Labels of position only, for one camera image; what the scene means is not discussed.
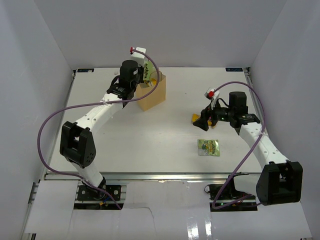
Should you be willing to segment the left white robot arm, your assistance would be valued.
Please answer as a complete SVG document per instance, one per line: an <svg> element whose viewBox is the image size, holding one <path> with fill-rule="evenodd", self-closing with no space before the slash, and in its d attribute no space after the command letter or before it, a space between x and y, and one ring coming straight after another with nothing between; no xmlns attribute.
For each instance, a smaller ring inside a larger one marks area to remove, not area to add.
<svg viewBox="0 0 320 240"><path fill-rule="evenodd" d="M92 108L75 122L65 122L61 129L59 153L78 171L88 193L99 200L105 196L105 179L95 166L96 146L94 136L98 130L134 97L143 81L144 61L125 60L106 90L100 105Z"/></svg>

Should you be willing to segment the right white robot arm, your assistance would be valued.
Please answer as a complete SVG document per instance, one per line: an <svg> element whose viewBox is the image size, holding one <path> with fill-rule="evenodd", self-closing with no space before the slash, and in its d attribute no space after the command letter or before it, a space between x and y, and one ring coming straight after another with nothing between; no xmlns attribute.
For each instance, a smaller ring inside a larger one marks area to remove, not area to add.
<svg viewBox="0 0 320 240"><path fill-rule="evenodd" d="M254 154L261 173L248 174L236 171L229 175L214 200L225 190L226 195L236 200L243 193L254 196L264 206L297 203L301 200L303 167L297 161L290 161L273 144L259 118L248 112L245 92L229 93L229 103L222 107L219 91L210 88L205 97L210 104L204 108L193 125L208 131L208 122L215 126L219 121L227 122L247 143L248 156Z"/></svg>

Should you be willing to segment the blue corner label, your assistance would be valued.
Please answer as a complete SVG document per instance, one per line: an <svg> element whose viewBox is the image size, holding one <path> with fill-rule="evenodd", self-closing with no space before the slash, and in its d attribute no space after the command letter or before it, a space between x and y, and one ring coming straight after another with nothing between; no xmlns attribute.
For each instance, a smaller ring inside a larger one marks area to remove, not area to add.
<svg viewBox="0 0 320 240"><path fill-rule="evenodd" d="M94 72L94 68L78 68L77 72L78 73L93 73Z"/></svg>
<svg viewBox="0 0 320 240"><path fill-rule="evenodd" d="M226 67L225 70L227 72L243 72L241 67Z"/></svg>

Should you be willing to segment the yellow M&M candy pack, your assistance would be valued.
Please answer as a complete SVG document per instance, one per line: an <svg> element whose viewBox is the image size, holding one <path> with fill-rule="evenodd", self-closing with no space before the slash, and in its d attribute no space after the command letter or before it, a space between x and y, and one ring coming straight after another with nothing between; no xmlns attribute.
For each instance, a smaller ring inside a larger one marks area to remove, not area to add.
<svg viewBox="0 0 320 240"><path fill-rule="evenodd" d="M193 123L196 122L200 117L201 117L201 116L200 116L199 114L195 114L195 113L194 113L194 114L192 115L192 118L191 118L191 123L193 124ZM211 128L215 128L215 127L216 127L216 125L214 125L214 124L212 123L211 118L209 118L209 119L207 120L207 124L208 124L208 126L211 127Z"/></svg>

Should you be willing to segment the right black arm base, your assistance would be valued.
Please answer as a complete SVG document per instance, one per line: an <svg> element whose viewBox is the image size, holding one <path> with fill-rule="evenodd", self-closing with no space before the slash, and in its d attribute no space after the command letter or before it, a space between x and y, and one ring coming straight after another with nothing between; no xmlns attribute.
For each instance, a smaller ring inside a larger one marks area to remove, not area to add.
<svg viewBox="0 0 320 240"><path fill-rule="evenodd" d="M219 192L222 184L208 184L204 187L204 192L209 196L209 205L210 211L213 212L249 212L249 211L257 211L258 204L256 201L255 196L248 197L244 200L237 201L236 203L223 207L224 205L228 204L229 202L235 201L240 199L247 194L245 192L231 190L229 188L225 188L222 193L220 194L219 198L215 203L215 207L223 207L221 209L214 209L213 208L213 201Z"/></svg>

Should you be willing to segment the brown paper bag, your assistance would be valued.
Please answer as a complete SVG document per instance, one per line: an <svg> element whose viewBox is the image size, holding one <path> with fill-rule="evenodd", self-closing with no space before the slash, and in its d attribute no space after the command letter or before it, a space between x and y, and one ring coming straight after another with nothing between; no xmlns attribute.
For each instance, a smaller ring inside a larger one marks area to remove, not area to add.
<svg viewBox="0 0 320 240"><path fill-rule="evenodd" d="M159 72L160 82L157 88L147 97L138 101L138 105L145 112L166 100L166 76ZM157 72L153 72L150 78L157 79ZM155 86L149 86L146 83L140 83L136 89L136 97L141 98L153 90Z"/></svg>

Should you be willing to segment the left blue corner label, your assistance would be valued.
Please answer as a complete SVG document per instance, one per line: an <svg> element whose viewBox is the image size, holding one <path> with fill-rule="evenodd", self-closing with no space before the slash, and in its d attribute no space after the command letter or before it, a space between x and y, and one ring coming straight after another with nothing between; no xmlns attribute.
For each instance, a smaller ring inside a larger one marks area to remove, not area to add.
<svg viewBox="0 0 320 240"><path fill-rule="evenodd" d="M94 72L94 68L78 68L77 72L78 73L93 73Z"/></svg>

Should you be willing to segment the right blue corner label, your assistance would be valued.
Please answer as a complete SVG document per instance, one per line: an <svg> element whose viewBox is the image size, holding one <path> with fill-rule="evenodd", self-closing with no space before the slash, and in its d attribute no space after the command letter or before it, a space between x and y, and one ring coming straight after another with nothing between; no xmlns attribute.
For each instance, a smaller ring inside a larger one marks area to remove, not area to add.
<svg viewBox="0 0 320 240"><path fill-rule="evenodd" d="M227 72L243 72L241 67L226 67L225 70Z"/></svg>

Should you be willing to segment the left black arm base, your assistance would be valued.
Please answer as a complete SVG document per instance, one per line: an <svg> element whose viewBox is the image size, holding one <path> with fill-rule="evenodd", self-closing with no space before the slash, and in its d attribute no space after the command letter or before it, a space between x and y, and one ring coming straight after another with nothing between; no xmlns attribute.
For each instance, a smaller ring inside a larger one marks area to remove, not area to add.
<svg viewBox="0 0 320 240"><path fill-rule="evenodd" d="M122 186L121 185L106 185L105 191L109 194L106 194L96 189L90 189L88 186L82 184L78 186L75 200L80 203L92 204L99 202L107 202L113 200L110 198L110 195L115 201L121 200Z"/></svg>

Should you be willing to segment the aluminium table front rail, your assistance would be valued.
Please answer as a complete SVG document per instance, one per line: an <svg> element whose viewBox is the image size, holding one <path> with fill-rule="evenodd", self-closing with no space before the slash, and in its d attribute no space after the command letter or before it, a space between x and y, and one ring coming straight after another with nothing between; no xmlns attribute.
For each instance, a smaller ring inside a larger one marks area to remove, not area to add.
<svg viewBox="0 0 320 240"><path fill-rule="evenodd" d="M187 181L214 182L226 180L229 173L164 173L164 172L103 172L104 178L111 181Z"/></svg>

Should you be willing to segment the yellow snack bar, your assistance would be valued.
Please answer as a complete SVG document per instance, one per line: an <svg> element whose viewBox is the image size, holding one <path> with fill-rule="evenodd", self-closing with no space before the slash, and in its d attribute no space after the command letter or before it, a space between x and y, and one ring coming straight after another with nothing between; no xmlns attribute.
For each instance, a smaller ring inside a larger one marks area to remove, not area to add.
<svg viewBox="0 0 320 240"><path fill-rule="evenodd" d="M153 86L155 86L157 84L157 79L156 78L150 78L149 79L149 86L150 87L153 87Z"/></svg>

